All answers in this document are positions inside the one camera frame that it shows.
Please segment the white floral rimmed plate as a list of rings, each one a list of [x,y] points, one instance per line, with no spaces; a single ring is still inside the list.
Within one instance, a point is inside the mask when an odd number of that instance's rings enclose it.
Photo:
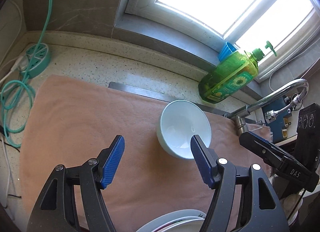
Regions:
[[[137,232],[141,231],[157,231],[166,225],[177,223],[178,221],[188,220],[189,218],[205,218],[206,214],[200,210],[183,209],[173,211],[162,216],[159,216],[147,224],[140,227]]]

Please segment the white grey-leaf pattern plate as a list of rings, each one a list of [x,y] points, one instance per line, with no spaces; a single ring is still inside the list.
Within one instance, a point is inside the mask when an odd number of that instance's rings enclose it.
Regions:
[[[193,231],[200,231],[202,224],[204,222],[204,218],[192,218],[188,220],[179,220],[174,221],[168,224],[164,224],[158,228],[152,230],[154,231],[176,231],[176,232],[193,232]]]

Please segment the chrome kitchen faucet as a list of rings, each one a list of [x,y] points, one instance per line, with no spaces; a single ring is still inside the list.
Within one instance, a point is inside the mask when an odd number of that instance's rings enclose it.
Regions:
[[[309,83],[306,79],[296,79],[292,80],[289,83],[285,84],[281,88],[277,89],[273,93],[269,94],[268,96],[258,100],[256,103],[251,105],[245,105],[244,107],[235,110],[231,113],[225,113],[224,117],[231,119],[235,122],[236,129],[238,135],[241,135],[245,132],[248,132],[248,126],[245,123],[245,117],[249,116],[253,111],[263,108],[264,106],[269,105],[270,103],[276,101],[277,99],[281,98],[283,95],[287,94],[288,92],[292,91],[296,88],[302,88],[302,91],[295,96],[288,105],[281,108],[280,110],[269,110],[265,113],[265,120],[269,124],[276,120],[277,116],[284,111],[287,111],[294,105],[298,105],[303,101],[309,91]]]

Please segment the pink towel mat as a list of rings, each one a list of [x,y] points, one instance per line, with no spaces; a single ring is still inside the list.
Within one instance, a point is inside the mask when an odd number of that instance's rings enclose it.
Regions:
[[[110,146],[125,150],[102,195],[117,231],[137,231],[164,214],[207,212],[213,190],[194,160],[168,154],[157,139],[163,101],[52,75],[37,91],[20,153],[22,202],[27,213],[53,169],[82,165]]]

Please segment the pale green ceramic bowl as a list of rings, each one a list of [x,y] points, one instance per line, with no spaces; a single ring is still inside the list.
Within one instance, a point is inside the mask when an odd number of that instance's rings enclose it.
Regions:
[[[186,100],[175,100],[161,112],[156,134],[166,153],[178,159],[192,160],[192,136],[199,135],[205,146],[209,147],[212,129],[207,116],[197,105]]]

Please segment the green dish soap bottle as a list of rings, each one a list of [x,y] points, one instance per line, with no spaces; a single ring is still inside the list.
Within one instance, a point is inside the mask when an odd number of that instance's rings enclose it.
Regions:
[[[219,103],[249,84],[259,73],[258,62],[265,57],[260,48],[238,49],[227,56],[198,84],[201,99]]]

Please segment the round teal power strip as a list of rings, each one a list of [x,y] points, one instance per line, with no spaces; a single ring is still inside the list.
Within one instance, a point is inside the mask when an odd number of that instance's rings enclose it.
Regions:
[[[20,74],[27,75],[29,79],[40,75],[48,67],[51,59],[48,45],[40,43],[38,48],[35,48],[36,45],[33,45],[25,52],[18,66]]]

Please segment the blue ribbed cup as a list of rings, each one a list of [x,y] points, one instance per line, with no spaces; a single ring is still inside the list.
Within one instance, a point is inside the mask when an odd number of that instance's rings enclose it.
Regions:
[[[225,42],[217,58],[220,62],[222,62],[235,51],[237,51],[237,48],[234,45],[232,45],[232,43]]]

